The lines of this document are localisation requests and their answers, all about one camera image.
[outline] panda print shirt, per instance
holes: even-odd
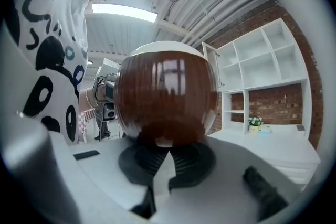
[[[7,27],[39,79],[23,113],[78,142],[80,85],[87,66],[88,0],[13,0]]]

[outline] red brick wall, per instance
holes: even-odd
[[[269,0],[249,11],[209,38],[206,43],[219,48],[230,41],[278,18],[282,18],[292,32],[301,50],[307,66],[312,91],[312,115],[309,141],[316,148],[321,136],[323,119],[322,84],[313,53],[305,36],[290,14],[276,0]],[[269,124],[296,124],[302,120],[302,96],[300,85],[257,90],[250,93],[251,114],[263,116]],[[233,95],[233,106],[242,104],[242,96]],[[222,124],[222,108],[218,108],[217,117],[210,131],[218,131]]]

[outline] glossy brown ball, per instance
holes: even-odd
[[[123,130],[140,143],[194,143],[215,119],[215,75],[208,61],[186,52],[137,54],[121,65],[114,102]]]

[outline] ceiling light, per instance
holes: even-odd
[[[94,13],[109,13],[134,17],[149,22],[155,22],[157,17],[156,13],[148,12],[147,10],[132,8],[127,6],[115,5],[115,4],[92,4],[92,11]]]

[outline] small flower pot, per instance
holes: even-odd
[[[251,133],[258,133],[259,132],[259,126],[252,126],[250,125],[248,129]]]

